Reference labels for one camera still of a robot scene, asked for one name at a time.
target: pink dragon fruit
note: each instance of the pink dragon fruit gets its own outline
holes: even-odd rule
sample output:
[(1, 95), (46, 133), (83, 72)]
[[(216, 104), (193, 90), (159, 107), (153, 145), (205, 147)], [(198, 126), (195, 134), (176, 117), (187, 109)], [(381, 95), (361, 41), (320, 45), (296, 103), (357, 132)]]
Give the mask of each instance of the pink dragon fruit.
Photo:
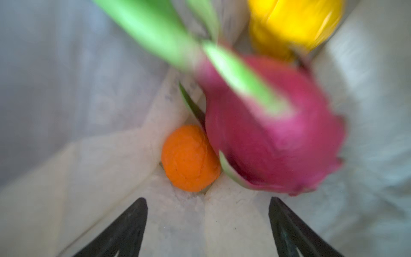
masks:
[[(208, 1), (187, 1), (218, 41)], [(181, 93), (234, 181), (297, 195), (315, 190), (341, 166), (343, 119), (331, 112), (306, 65), (241, 58), (222, 44), (201, 44), (185, 32), (168, 0), (96, 2), (146, 49), (193, 74), (207, 99), (206, 114), (182, 86)]]

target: pink fruit skin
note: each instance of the pink fruit skin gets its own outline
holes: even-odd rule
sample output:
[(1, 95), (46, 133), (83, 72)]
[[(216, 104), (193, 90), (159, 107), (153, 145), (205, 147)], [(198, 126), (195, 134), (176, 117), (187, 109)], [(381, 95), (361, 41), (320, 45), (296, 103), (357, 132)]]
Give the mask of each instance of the pink fruit skin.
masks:
[(293, 105), (293, 114), (257, 120), (206, 61), (196, 79), (206, 99), (205, 127), (214, 151), (266, 191), (298, 195), (316, 190), (341, 167), (337, 154), (345, 138), (343, 119), (305, 70), (274, 60), (243, 60)]

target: tangerine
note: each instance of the tangerine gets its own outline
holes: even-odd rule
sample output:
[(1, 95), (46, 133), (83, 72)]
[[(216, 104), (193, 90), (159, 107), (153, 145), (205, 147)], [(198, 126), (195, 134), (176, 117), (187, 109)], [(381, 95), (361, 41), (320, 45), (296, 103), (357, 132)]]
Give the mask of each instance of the tangerine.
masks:
[(166, 139), (161, 162), (172, 184), (188, 192), (200, 192), (221, 171), (206, 134), (197, 125), (184, 125)]

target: black pointed object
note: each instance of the black pointed object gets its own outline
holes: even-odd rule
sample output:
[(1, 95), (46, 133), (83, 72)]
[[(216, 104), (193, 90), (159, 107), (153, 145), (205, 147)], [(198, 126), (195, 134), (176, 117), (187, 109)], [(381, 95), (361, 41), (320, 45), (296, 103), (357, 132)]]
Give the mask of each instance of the black pointed object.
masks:
[(144, 198), (137, 199), (98, 237), (73, 257), (137, 257), (140, 252), (148, 207)]
[(268, 211), (279, 257), (344, 257), (327, 244), (278, 197)]

